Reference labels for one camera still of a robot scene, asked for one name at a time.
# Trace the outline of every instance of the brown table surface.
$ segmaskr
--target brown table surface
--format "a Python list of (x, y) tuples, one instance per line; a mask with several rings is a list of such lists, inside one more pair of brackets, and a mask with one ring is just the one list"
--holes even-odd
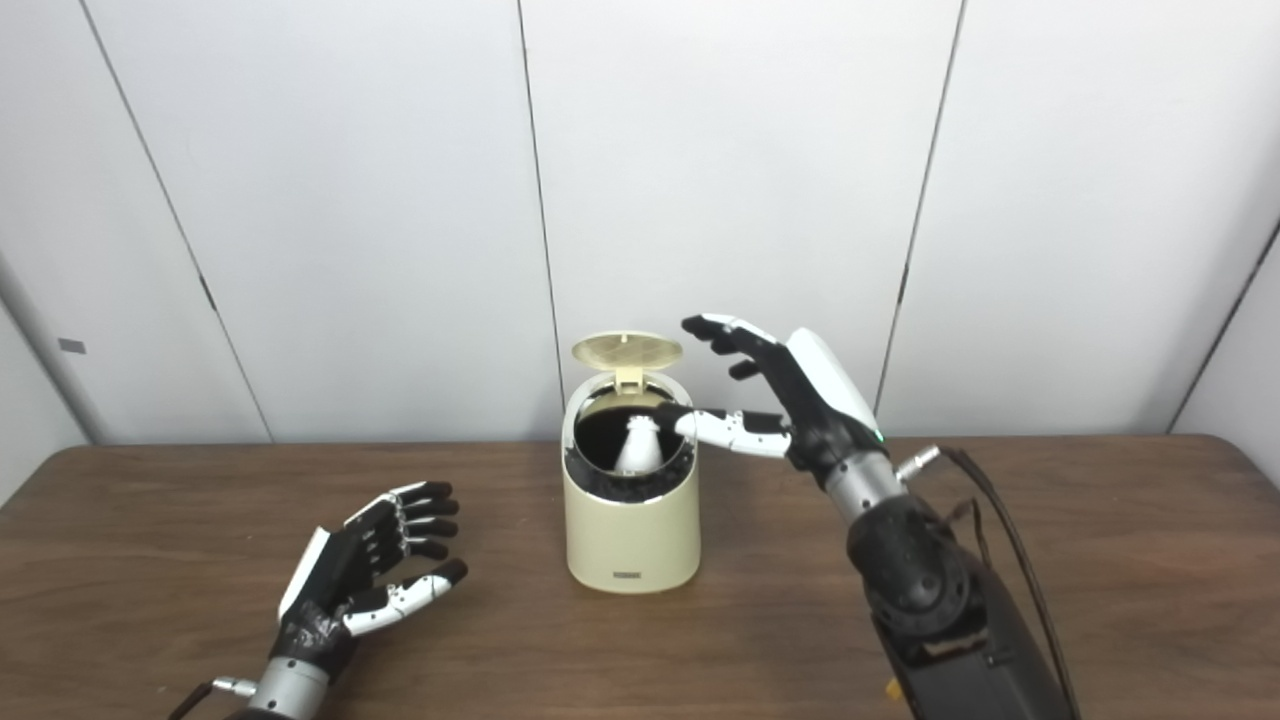
[[(1019, 521), (1085, 717), (1280, 717), (1280, 492), (1235, 448), (950, 443)], [(324, 717), (908, 719), (883, 696), (890, 670), (813, 480), (714, 448), (703, 462), (701, 570), (622, 597), (566, 570), (554, 445), (63, 452), (0, 510), (0, 716), (165, 717), (201, 680), (257, 678), (311, 529), (434, 478), (462, 502), (452, 547), (471, 575), (371, 635)], [(915, 483), (943, 511), (969, 495), (941, 462)], [(191, 717), (241, 702), (214, 696)]]

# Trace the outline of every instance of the black cable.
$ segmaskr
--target black cable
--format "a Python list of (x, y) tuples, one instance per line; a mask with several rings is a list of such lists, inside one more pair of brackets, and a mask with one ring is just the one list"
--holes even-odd
[(954, 447), (940, 447), (942, 455), (946, 455), (948, 460), (956, 464), (957, 468), (964, 470), (969, 479), (973, 480), (978, 489), (982, 491), (991, 506), (996, 510), (996, 515), (1000, 518), (1000, 524), (1005, 527), (1005, 534), (1009, 536), (1009, 543), (1014, 547), (1014, 556), (1018, 559), (1018, 568), (1023, 571), (1023, 577), (1027, 579), (1027, 587), (1030, 589), (1032, 601), (1036, 603), (1036, 614), (1039, 616), (1041, 628), (1044, 630), (1044, 641), (1048, 643), (1050, 655), (1053, 657), (1053, 666), (1057, 670), (1057, 682), (1062, 687), (1062, 694), (1066, 697), (1066, 705), (1071, 714), (1073, 720), (1080, 720), (1080, 706), (1075, 700), (1075, 687), (1071, 684), (1071, 674), (1066, 669), (1066, 657), (1062, 653), (1062, 643), (1057, 638), (1057, 630), (1053, 628), (1053, 620), (1048, 614), (1048, 602), (1044, 601), (1044, 592), (1041, 589), (1039, 580), (1036, 579), (1036, 571), (1032, 569), (1030, 557), (1027, 555), (1027, 547), (1023, 544), (1023, 538), (1018, 534), (1018, 528), (1014, 525), (1014, 519), (1009, 514), (1009, 509), (1005, 507), (1005, 502), (1000, 500), (1000, 493), (996, 492), (995, 483), (991, 478), (982, 471), (982, 468), (969, 457), (969, 454), (963, 450), (956, 450)]
[(960, 505), (956, 505), (951, 512), (942, 519), (942, 527), (950, 528), (956, 520), (964, 519), (965, 515), (973, 514), (973, 536), (978, 539), (978, 550), (982, 552), (982, 564), (991, 568), (991, 548), (987, 547), (987, 536), (982, 532), (982, 506), (978, 501), (969, 498)]
[(173, 708), (173, 712), (169, 714), (169, 720), (182, 720), (183, 715), (191, 712), (191, 708), (200, 705), (200, 701), (209, 697), (209, 693), (211, 692), (214, 692), (212, 682), (200, 683), (198, 685), (195, 687), (195, 689), (191, 691), (191, 694), (187, 696), (187, 700), (182, 701), (180, 703), (178, 703), (178, 707)]

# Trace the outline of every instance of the white object inside bin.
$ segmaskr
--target white object inside bin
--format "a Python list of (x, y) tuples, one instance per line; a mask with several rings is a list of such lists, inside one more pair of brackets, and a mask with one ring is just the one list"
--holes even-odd
[(627, 441), (622, 445), (614, 473), (643, 474), (662, 468), (658, 445), (658, 423), (645, 415), (632, 415), (627, 421)]

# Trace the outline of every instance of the robotic hand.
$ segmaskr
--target robotic hand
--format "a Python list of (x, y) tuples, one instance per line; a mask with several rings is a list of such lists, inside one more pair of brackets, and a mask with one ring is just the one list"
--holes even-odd
[(940, 448), (895, 470), (867, 401), (808, 329), (782, 343), (727, 315), (682, 325), (718, 355), (745, 355), (730, 375), (763, 375), (787, 416), (663, 404), (658, 424), (813, 474), (849, 527), (846, 552), (916, 720), (1078, 717), (1065, 669), (1060, 687), (1000, 577), (956, 542), (950, 519), (908, 492)]
[(279, 606), (279, 633), (257, 683), (216, 678), (169, 716), (178, 720), (214, 689), (248, 698), (228, 720), (310, 720), (358, 644), (358, 638), (426, 607), (467, 574), (448, 560), (425, 575), (375, 585), (411, 555), (444, 560), (448, 548), (433, 537), (453, 537), (458, 527), (448, 483), (415, 483), (378, 496), (329, 533), (316, 528)]

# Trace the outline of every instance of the wall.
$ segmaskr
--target wall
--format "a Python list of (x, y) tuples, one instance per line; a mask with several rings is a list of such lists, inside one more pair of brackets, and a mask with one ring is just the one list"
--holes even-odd
[(763, 382), (680, 331), (741, 315), (822, 333), (874, 392), (938, 111), (957, 1), (525, 4), (556, 291), (570, 347), (654, 331), (712, 407)]
[(46, 457), (84, 436), (0, 305), (0, 503)]
[(79, 5), (0, 3), (0, 297), (90, 433), (266, 441)]
[(1204, 368), (1176, 433), (1207, 433), (1244, 451), (1280, 486), (1280, 256), (1270, 252)]
[(550, 437), (616, 328), (773, 406), (698, 311), (893, 434), (1162, 432), (1280, 217), (1262, 0), (83, 6), (0, 6), (0, 296), (105, 442)]
[(88, 8), (275, 439), (554, 434), (515, 3)]
[(1280, 4), (969, 3), (886, 432), (1165, 432), (1280, 217)]

